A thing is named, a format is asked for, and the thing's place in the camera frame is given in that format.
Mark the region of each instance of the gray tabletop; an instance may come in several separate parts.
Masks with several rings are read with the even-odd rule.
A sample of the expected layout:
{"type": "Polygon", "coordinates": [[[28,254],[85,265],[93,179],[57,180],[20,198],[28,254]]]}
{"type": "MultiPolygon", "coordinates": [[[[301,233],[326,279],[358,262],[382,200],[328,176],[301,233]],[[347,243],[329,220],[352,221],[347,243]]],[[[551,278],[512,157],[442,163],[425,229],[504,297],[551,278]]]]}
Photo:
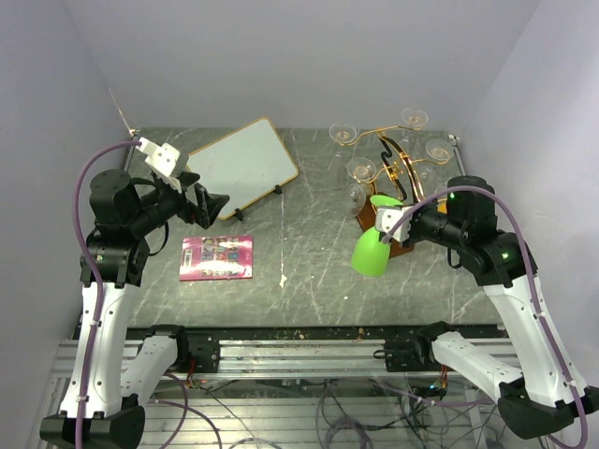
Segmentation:
{"type": "MultiPolygon", "coordinates": [[[[230,131],[145,128],[140,134],[191,152],[230,131]]],[[[446,250],[428,242],[389,260],[380,278],[356,273],[350,261],[361,230],[356,219],[346,217],[346,193],[334,188],[327,172],[337,144],[324,129],[278,132],[299,168],[298,177],[283,186],[282,195],[268,195],[244,210],[242,222],[231,218],[203,230],[172,219],[167,247],[144,270],[131,326],[499,323],[474,278],[463,269],[450,268],[446,250]],[[254,238],[253,279],[179,281],[183,238],[244,234],[254,238]]],[[[402,136],[400,131],[388,134],[397,140],[402,136]]],[[[447,133],[418,133],[409,150],[414,159],[426,156],[424,145],[431,138],[447,138],[447,133]]],[[[370,135],[350,147],[345,158],[365,156],[378,163],[381,150],[370,135]]],[[[139,152],[132,155],[128,167],[132,175],[150,176],[143,158],[139,152]]],[[[460,165],[453,157],[444,166],[417,164],[417,172],[426,172],[422,183],[429,195],[459,175],[460,165]]],[[[162,238],[162,230],[154,231],[148,236],[150,247],[158,248],[162,238]]]]}

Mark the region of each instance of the colorful book cover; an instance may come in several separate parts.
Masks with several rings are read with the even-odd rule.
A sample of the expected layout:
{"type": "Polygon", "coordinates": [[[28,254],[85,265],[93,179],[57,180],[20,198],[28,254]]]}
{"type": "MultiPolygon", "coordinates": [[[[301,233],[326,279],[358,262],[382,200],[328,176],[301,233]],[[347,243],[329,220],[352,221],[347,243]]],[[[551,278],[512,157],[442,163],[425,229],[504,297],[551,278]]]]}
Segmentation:
{"type": "Polygon", "coordinates": [[[180,281],[214,281],[252,277],[252,236],[187,237],[180,281]]]}

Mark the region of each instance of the purple tube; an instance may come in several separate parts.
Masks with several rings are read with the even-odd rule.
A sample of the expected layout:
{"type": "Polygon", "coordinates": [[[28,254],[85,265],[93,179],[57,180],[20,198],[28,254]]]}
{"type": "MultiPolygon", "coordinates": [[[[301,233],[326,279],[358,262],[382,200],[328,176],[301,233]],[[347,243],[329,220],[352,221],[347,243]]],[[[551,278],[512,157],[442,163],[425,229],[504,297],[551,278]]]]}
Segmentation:
{"type": "MultiPolygon", "coordinates": [[[[77,237],[77,242],[81,247],[81,251],[83,252],[83,256],[85,257],[85,261],[89,266],[92,273],[94,273],[95,284],[97,285],[97,296],[95,301],[95,309],[93,315],[93,321],[99,322],[101,318],[102,306],[104,305],[104,284],[102,283],[102,276],[100,276],[100,271],[97,269],[97,265],[95,264],[94,258],[90,254],[87,249],[87,244],[85,243],[85,237],[83,236],[83,231],[81,230],[81,222],[79,216],[79,195],[81,191],[81,186],[83,185],[83,179],[87,174],[87,171],[90,169],[92,164],[101,156],[106,154],[107,152],[113,152],[114,150],[120,150],[121,148],[134,147],[139,145],[140,142],[135,140],[129,140],[126,142],[119,142],[114,145],[105,148],[104,150],[98,152],[92,158],[87,161],[85,166],[81,169],[81,173],[77,178],[77,182],[75,183],[75,190],[73,192],[73,227],[75,228],[75,236],[77,237]]],[[[90,329],[90,334],[87,339],[87,344],[85,345],[85,353],[83,356],[83,366],[81,367],[81,383],[80,383],[80,392],[79,396],[81,398],[85,398],[87,396],[87,387],[90,382],[90,368],[92,363],[92,352],[94,351],[95,337],[97,335],[97,326],[92,326],[90,329]]],[[[79,405],[77,407],[77,419],[75,421],[75,447],[76,449],[83,449],[83,417],[85,416],[85,400],[80,400],[79,405]]]]}
{"type": "MultiPolygon", "coordinates": [[[[526,279],[527,279],[529,287],[531,289],[531,297],[533,300],[532,303],[534,305],[534,311],[536,313],[540,313],[541,312],[541,303],[539,301],[539,296],[536,292],[536,287],[534,285],[533,264],[531,262],[531,257],[528,254],[528,249],[526,248],[526,242],[524,241],[524,237],[522,236],[522,230],[520,229],[518,222],[516,221],[516,217],[514,217],[514,214],[507,207],[507,205],[502,201],[502,199],[499,198],[498,196],[492,194],[488,190],[482,189],[480,187],[474,187],[473,185],[460,185],[460,186],[456,186],[456,187],[449,187],[445,190],[442,190],[441,192],[431,195],[431,196],[425,198],[422,202],[420,202],[420,203],[416,204],[415,206],[413,206],[412,208],[408,209],[406,211],[406,213],[402,216],[402,218],[400,220],[398,220],[398,222],[391,227],[391,229],[389,230],[389,232],[387,234],[385,234],[385,236],[383,237],[383,242],[390,243],[391,239],[393,238],[392,237],[393,234],[395,234],[395,232],[400,228],[400,226],[403,225],[405,222],[407,222],[415,212],[422,209],[427,204],[430,204],[435,199],[439,199],[443,196],[447,196],[447,195],[455,193],[455,192],[474,192],[476,194],[484,195],[484,196],[492,199],[504,211],[505,216],[509,220],[509,223],[514,228],[514,234],[516,234],[516,238],[518,239],[520,253],[522,254],[522,259],[524,260],[524,267],[526,269],[526,279]]],[[[539,318],[541,327],[543,328],[543,331],[545,332],[545,335],[547,336],[549,346],[551,347],[551,350],[555,354],[555,356],[558,360],[558,363],[560,364],[560,368],[562,369],[562,372],[563,372],[563,375],[564,375],[566,381],[572,382],[572,373],[570,372],[570,369],[568,368],[568,364],[566,363],[565,359],[563,358],[562,350],[558,346],[557,341],[555,341],[555,337],[553,336],[553,333],[551,332],[551,329],[549,328],[546,318],[542,314],[538,315],[538,318],[539,318]]],[[[572,392],[572,397],[574,398],[574,403],[576,404],[576,407],[577,407],[578,416],[580,417],[580,441],[575,446],[568,446],[567,444],[557,440],[552,435],[549,435],[549,439],[552,440],[555,444],[557,444],[559,447],[561,447],[563,449],[583,449],[584,447],[586,447],[587,441],[589,439],[589,424],[587,422],[586,414],[584,413],[582,399],[580,398],[580,395],[578,394],[578,390],[574,386],[570,385],[570,391],[572,392]]]]}

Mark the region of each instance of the gray wall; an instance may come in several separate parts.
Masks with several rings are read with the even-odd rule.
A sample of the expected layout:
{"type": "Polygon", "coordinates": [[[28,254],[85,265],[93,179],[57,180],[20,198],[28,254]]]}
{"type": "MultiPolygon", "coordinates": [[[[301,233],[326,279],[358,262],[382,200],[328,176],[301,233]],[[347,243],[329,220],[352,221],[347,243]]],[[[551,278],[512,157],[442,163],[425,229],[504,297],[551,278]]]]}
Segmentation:
{"type": "Polygon", "coordinates": [[[538,0],[66,0],[132,126],[358,127],[424,108],[460,134],[538,0]]]}
{"type": "Polygon", "coordinates": [[[22,448],[81,307],[73,184],[127,133],[60,0],[2,2],[0,42],[0,445],[22,448]]]}
{"type": "MultiPolygon", "coordinates": [[[[599,384],[599,3],[543,1],[463,137],[524,227],[578,368],[599,384]]],[[[599,447],[599,416],[592,417],[599,447]]]]}

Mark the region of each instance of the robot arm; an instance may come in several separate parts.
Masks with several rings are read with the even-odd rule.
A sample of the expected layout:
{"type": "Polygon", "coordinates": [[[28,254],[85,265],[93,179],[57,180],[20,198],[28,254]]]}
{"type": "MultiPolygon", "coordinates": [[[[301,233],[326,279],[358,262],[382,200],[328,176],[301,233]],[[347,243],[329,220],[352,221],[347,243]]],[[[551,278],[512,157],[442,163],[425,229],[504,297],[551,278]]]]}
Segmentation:
{"type": "Polygon", "coordinates": [[[131,179],[121,169],[104,171],[91,182],[90,205],[95,231],[87,247],[100,272],[104,296],[100,320],[93,322],[97,288],[94,274],[81,258],[83,316],[71,383],[60,412],[42,421],[42,440],[61,448],[75,447],[78,408],[85,402],[82,439],[86,448],[134,449],[143,433],[146,405],[155,386],[169,368],[183,365],[189,356],[182,326],[153,326],[129,368],[121,373],[124,341],[131,312],[139,299],[141,276],[150,249],[145,237],[177,215],[189,224],[210,227],[228,196],[209,195],[199,175],[183,171],[188,156],[168,144],[158,146],[142,138],[139,149],[153,181],[131,179]],[[139,197],[135,185],[151,185],[153,191],[139,197]],[[188,189],[195,201],[187,198],[188,189]],[[88,341],[92,340],[87,396],[80,384],[88,341]]]}
{"type": "MultiPolygon", "coordinates": [[[[493,193],[480,178],[458,177],[448,186],[459,185],[473,185],[493,193]]],[[[376,229],[381,233],[391,232],[391,237],[402,244],[427,240],[441,244],[449,252],[455,251],[460,257],[457,267],[463,266],[475,276],[500,313],[521,370],[475,348],[445,323],[422,330],[421,353],[479,386],[497,402],[502,418],[523,439],[547,435],[572,424],[578,416],[572,386],[582,398],[585,413],[594,412],[599,407],[599,390],[587,385],[557,336],[533,261],[534,286],[541,311],[534,307],[517,238],[497,230],[493,201],[475,193],[456,192],[447,200],[447,214],[437,211],[436,203],[432,203],[419,208],[403,225],[393,229],[409,214],[409,209],[380,207],[376,229]],[[555,336],[572,382],[562,372],[539,315],[555,336]]]]}

